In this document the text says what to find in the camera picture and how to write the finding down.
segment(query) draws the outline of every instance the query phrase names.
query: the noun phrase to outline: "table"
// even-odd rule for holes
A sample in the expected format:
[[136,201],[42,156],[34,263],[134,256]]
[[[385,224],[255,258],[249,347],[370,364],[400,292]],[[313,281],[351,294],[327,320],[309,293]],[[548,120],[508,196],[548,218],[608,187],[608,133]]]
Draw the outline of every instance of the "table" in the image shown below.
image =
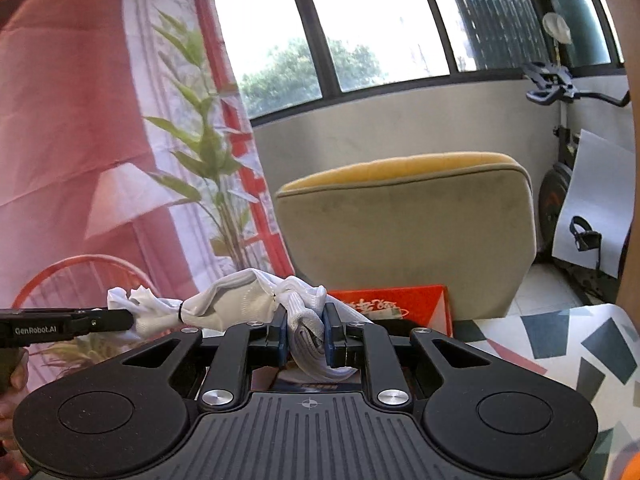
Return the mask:
[[582,473],[619,480],[640,452],[640,336],[618,306],[454,322],[454,337],[583,394],[598,437]]

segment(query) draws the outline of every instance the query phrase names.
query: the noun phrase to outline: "chair backrest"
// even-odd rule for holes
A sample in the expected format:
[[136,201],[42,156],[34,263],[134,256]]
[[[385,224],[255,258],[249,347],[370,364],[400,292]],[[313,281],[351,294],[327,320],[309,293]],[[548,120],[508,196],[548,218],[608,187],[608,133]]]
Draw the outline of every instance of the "chair backrest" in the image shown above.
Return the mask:
[[[18,293],[12,308],[95,308],[106,304],[110,288],[120,286],[129,291],[140,285],[159,297],[149,277],[133,264],[106,254],[82,254],[56,262],[39,272]],[[99,338],[94,339],[87,340],[87,348],[72,349],[76,360],[81,358],[90,362],[115,351]],[[42,354],[48,347],[42,344],[29,348],[29,391],[51,382],[62,370],[52,364],[54,359]]]
[[283,186],[275,207],[312,284],[443,284],[455,319],[506,314],[536,254],[529,176],[497,153],[338,168]]

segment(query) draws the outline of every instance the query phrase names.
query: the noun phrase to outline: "yellow chair cushion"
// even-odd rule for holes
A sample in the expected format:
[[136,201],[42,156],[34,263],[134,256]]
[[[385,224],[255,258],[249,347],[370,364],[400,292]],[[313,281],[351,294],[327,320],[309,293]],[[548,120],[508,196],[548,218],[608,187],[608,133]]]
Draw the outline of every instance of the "yellow chair cushion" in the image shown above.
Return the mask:
[[354,184],[357,182],[376,182],[414,175],[438,173],[440,171],[460,170],[485,164],[516,164],[508,155],[501,153],[459,152],[429,153],[427,155],[397,156],[361,162],[335,170],[322,171],[299,178],[285,184],[280,192],[306,189],[331,184]]

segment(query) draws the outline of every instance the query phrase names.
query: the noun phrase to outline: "white paper sheet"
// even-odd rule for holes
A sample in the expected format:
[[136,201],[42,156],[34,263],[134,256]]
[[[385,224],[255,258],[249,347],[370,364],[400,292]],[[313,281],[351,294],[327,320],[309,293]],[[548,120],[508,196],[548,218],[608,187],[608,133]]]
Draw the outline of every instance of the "white paper sheet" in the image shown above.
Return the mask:
[[581,216],[602,233],[600,269],[616,278],[634,214],[635,191],[635,153],[582,130],[574,174],[556,226],[553,256],[595,269],[597,250],[579,253],[569,231],[571,219]]

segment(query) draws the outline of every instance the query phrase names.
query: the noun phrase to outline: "metal bolt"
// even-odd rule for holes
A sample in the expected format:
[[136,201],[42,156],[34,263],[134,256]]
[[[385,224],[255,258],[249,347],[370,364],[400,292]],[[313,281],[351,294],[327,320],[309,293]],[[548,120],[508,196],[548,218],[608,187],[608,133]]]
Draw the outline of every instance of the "metal bolt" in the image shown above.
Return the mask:
[[234,394],[226,390],[209,390],[202,394],[202,402],[209,406],[223,406],[234,400]]
[[387,406],[399,406],[409,400],[409,394],[402,390],[384,390],[378,394],[378,400]]

